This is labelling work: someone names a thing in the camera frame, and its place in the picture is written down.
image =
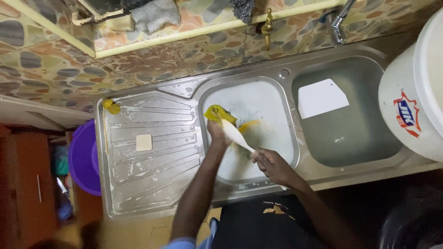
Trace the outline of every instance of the jik logo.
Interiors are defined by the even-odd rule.
[[[397,121],[401,127],[405,128],[406,131],[418,138],[421,132],[420,126],[418,125],[418,111],[417,101],[409,100],[401,91],[401,98],[394,100],[394,106],[397,107]]]

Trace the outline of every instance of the blue sleeve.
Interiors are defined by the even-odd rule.
[[[174,239],[164,249],[195,249],[195,239],[189,237]]]

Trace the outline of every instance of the person's arm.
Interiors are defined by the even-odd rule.
[[[170,241],[196,238],[211,204],[215,177],[229,143],[217,123],[208,121],[207,127],[212,142],[194,179],[179,201]]]
[[[252,160],[254,163],[257,162],[260,170],[271,181],[291,188],[291,192],[302,203],[325,244],[334,249],[362,248],[360,239],[349,226],[320,199],[309,184],[276,151],[258,149],[258,152],[253,153]]]

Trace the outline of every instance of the person's hand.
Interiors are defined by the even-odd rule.
[[[251,158],[252,162],[257,162],[259,169],[274,183],[300,190],[309,187],[276,151],[259,148],[252,153]]]
[[[223,129],[217,122],[208,120],[208,125],[206,127],[211,135],[212,143],[220,143],[226,146],[231,143],[231,140],[225,136]]]

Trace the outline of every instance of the white bucket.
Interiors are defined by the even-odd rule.
[[[443,162],[443,8],[417,43],[388,66],[378,101],[386,124],[404,145]]]

